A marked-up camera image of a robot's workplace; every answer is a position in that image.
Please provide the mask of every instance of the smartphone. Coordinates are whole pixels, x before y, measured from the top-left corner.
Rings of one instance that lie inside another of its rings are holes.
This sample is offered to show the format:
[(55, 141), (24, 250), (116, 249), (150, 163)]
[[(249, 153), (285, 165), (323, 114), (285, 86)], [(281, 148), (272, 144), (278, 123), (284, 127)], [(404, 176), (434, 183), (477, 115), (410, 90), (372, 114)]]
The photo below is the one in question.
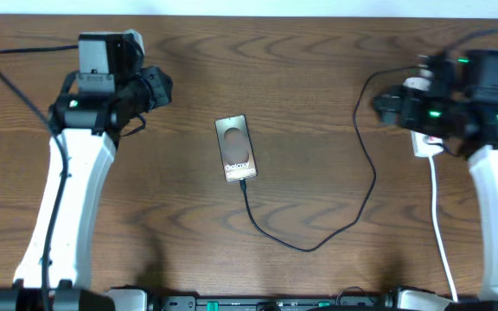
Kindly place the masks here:
[(227, 181), (239, 181), (257, 176), (251, 137), (245, 115), (214, 121), (222, 168)]

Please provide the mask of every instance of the black power cable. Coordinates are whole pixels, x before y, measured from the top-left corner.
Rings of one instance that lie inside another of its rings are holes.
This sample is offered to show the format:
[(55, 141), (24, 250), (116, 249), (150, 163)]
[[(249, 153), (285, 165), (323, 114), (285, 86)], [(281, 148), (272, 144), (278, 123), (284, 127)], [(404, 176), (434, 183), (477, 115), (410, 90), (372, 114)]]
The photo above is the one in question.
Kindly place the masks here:
[(495, 29), (479, 29), (479, 30), (471, 32), (471, 33), (465, 35), (464, 37), (462, 37), (462, 38), (460, 38), (460, 39), (452, 42), (451, 44), (448, 44), (447, 46), (445, 46), (445, 48), (442, 51), (442, 54), (447, 54), (451, 50), (457, 48), (458, 46), (460, 46), (460, 45), (462, 45), (462, 44), (464, 44), (467, 41), (470, 41), (472, 39), (483, 37), (483, 36), (486, 36), (486, 35), (496, 35), (496, 34), (498, 34), (498, 28), (495, 28)]
[(142, 130), (145, 130), (145, 125), (147, 125), (147, 121), (145, 121), (145, 117), (142, 116), (142, 115), (137, 115), (136, 117), (139, 119), (139, 121), (142, 122), (142, 124), (139, 125), (137, 128), (135, 128), (134, 130), (131, 130), (128, 133), (120, 136), (120, 138), (123, 138), (123, 137), (126, 137), (126, 136), (132, 136), (132, 135), (134, 135), (134, 134), (136, 134), (136, 133), (138, 133), (138, 132), (140, 132)]
[(339, 293), (339, 295), (335, 298), (335, 304), (336, 305), (341, 305), (342, 304), (342, 297), (349, 291), (349, 290), (352, 290), (352, 289), (358, 289), (359, 291), (362, 292), (362, 294), (364, 294), (364, 296), (374, 305), (375, 302), (372, 300), (372, 298), (370, 298), (370, 296), (368, 295), (367, 291), (362, 289), (361, 287), (359, 286), (351, 286), (351, 287), (347, 287), (346, 289), (342, 290), (341, 293)]
[[(14, 48), (14, 49), (1, 49), (0, 54), (18, 54), (18, 53), (37, 53), (37, 52), (55, 52), (55, 51), (65, 51), (69, 49), (78, 48), (77, 45), (70, 45), (64, 47), (54, 47), (54, 48)], [(19, 90), (10, 80), (3, 75), (0, 71), (0, 80), (7, 85), (15, 94), (18, 96), (24, 104), (41, 120), (41, 122), (48, 129), (49, 134), (54, 139), (55, 144), (59, 153), (61, 153), (62, 160), (62, 171), (61, 171), (61, 181), (59, 183), (59, 188), (57, 189), (57, 195), (55, 196), (55, 202), (53, 206), (53, 211), (51, 212), (51, 217), (49, 219), (48, 231), (45, 236), (45, 242), (43, 244), (43, 254), (41, 255), (41, 298), (43, 301), (43, 308), (46, 311), (51, 311), (53, 308), (49, 301), (49, 252), (51, 250), (51, 240), (53, 237), (53, 230), (55, 227), (55, 221), (57, 220), (57, 215), (59, 213), (59, 206), (61, 204), (61, 199), (63, 191), (65, 189), (65, 184), (68, 177), (68, 159), (67, 152), (62, 146), (62, 143), (57, 138), (57, 133), (51, 128), (48, 119), (43, 115), (43, 113), (26, 97), (26, 95)]]
[(354, 126), (354, 131), (356, 132), (356, 136), (359, 138), (359, 143), (361, 144), (362, 151), (364, 152), (364, 156), (367, 158), (368, 163), (370, 164), (370, 168), (372, 169), (372, 174), (373, 174), (372, 183), (370, 184), (370, 188), (368, 189), (367, 195), (364, 197), (364, 200), (362, 201), (361, 209), (359, 209), (359, 212), (357, 213), (356, 218), (351, 223), (349, 223), (348, 225), (343, 226), (342, 228), (336, 230), (335, 232), (333, 232), (332, 234), (330, 234), (329, 236), (327, 236), (322, 242), (320, 242), (315, 247), (312, 247), (312, 248), (309, 248), (309, 249), (304, 249), (304, 248), (296, 247), (296, 246), (294, 246), (292, 244), (285, 243), (281, 239), (276, 238), (276, 237), (270, 235), (269, 233), (267, 233), (264, 230), (262, 230), (259, 227), (259, 225), (257, 225), (257, 222), (255, 221), (255, 218), (252, 216), (251, 208), (249, 207), (249, 201), (247, 200), (247, 185), (246, 185), (246, 181), (245, 180), (241, 180), (241, 181), (239, 181), (239, 186), (241, 187), (241, 192), (243, 193), (243, 198), (246, 201), (247, 215), (249, 216), (249, 220), (251, 220), (252, 225), (255, 227), (255, 229), (257, 229), (258, 232), (260, 232), (265, 237), (271, 239), (272, 241), (277, 242), (277, 243), (279, 243), (279, 244), (281, 244), (281, 245), (283, 245), (283, 246), (285, 246), (285, 247), (287, 247), (289, 249), (292, 249), (294, 251), (312, 252), (312, 251), (318, 250), (320, 247), (322, 247), (322, 245), (326, 244), (328, 241), (330, 241), (330, 239), (332, 239), (333, 237), (335, 237), (337, 234), (346, 231), (348, 228), (352, 227), (353, 225), (355, 225), (359, 221), (359, 219), (361, 218), (362, 212), (364, 211), (364, 206), (367, 204), (368, 198), (370, 197), (370, 194), (372, 193), (372, 190), (374, 189), (374, 185), (376, 184), (376, 168), (374, 167), (374, 164), (372, 163), (372, 159), (370, 158), (370, 155), (368, 154), (367, 149), (364, 146), (364, 142), (362, 142), (361, 133), (359, 132), (359, 128), (358, 128), (358, 126), (356, 124), (356, 112), (358, 111), (359, 106), (361, 105), (362, 95), (364, 94), (364, 91), (366, 90), (368, 83), (374, 77), (376, 77), (378, 75), (381, 75), (381, 74), (395, 73), (395, 72), (404, 71), (404, 70), (407, 70), (407, 69), (413, 69), (414, 67), (415, 66), (402, 67), (402, 68), (383, 70), (383, 71), (379, 71), (377, 73), (373, 73), (367, 79), (367, 81), (364, 83), (364, 86), (362, 87), (361, 95), (359, 95), (359, 99), (357, 100), (356, 105), (354, 106), (354, 110), (353, 110), (353, 126)]

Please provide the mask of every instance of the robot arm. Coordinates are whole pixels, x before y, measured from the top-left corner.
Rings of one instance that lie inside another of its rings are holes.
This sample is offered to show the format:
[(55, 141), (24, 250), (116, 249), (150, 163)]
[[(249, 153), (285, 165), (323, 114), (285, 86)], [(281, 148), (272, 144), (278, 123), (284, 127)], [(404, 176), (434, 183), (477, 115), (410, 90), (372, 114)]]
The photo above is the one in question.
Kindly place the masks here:
[[(50, 125), (68, 160), (49, 252), (48, 288), (53, 309), (114, 310), (108, 297), (87, 291), (91, 281), (93, 228), (107, 172), (122, 129), (143, 112), (171, 101), (172, 80), (158, 67), (142, 68), (141, 35), (83, 33), (80, 70), (70, 73), (50, 107)], [(69, 93), (76, 80), (78, 94)], [(0, 310), (34, 310), (41, 305), (42, 253), (61, 183), (63, 162), (55, 140), (34, 235), (16, 269), (12, 288), (0, 289)]]
[[(429, 90), (393, 86), (376, 97), (374, 109), (386, 123), (463, 141), (482, 217), (484, 276), (482, 300), (498, 301), (498, 51), (472, 50), (461, 79), (446, 55), (428, 59), (423, 76)], [(464, 100), (452, 99), (461, 92)]]

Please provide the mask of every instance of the cable connector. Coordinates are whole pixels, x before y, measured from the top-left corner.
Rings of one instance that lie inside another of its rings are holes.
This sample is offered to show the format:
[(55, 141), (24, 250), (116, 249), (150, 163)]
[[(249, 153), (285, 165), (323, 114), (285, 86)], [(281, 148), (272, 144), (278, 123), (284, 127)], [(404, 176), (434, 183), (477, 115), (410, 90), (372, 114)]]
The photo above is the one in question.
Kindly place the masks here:
[(241, 191), (245, 193), (247, 191), (247, 184), (245, 179), (239, 180), (239, 187), (241, 187)]
[(412, 147), (417, 157), (430, 157), (444, 152), (443, 139), (411, 131)]

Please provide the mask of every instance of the wooden table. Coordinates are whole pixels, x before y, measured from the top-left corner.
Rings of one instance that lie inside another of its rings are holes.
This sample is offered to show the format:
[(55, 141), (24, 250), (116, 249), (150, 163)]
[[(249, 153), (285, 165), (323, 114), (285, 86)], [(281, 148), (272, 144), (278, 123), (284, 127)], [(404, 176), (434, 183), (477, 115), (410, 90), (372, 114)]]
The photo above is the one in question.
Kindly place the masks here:
[[(408, 131), (379, 125), (370, 98), (358, 123), (378, 170), (361, 222), (310, 254), (262, 237), (220, 168), (214, 120), (245, 113), (259, 165), (248, 181), (256, 220), (311, 247), (352, 221), (372, 173), (352, 126), (364, 80), (417, 61), (498, 21), (176, 16), (0, 16), (0, 48), (74, 44), (82, 31), (136, 29), (146, 65), (174, 80), (173, 104), (118, 149), (93, 237), (93, 289), (139, 284), (200, 295), (335, 295), (405, 284), (447, 293), (431, 229), (428, 163)], [(498, 36), (465, 48), (498, 48)], [(76, 51), (1, 56), (43, 110)], [(0, 82), (0, 285), (10, 285), (35, 225), (48, 133)], [(439, 217), (457, 290), (482, 280), (482, 238), (467, 164), (436, 158)]]

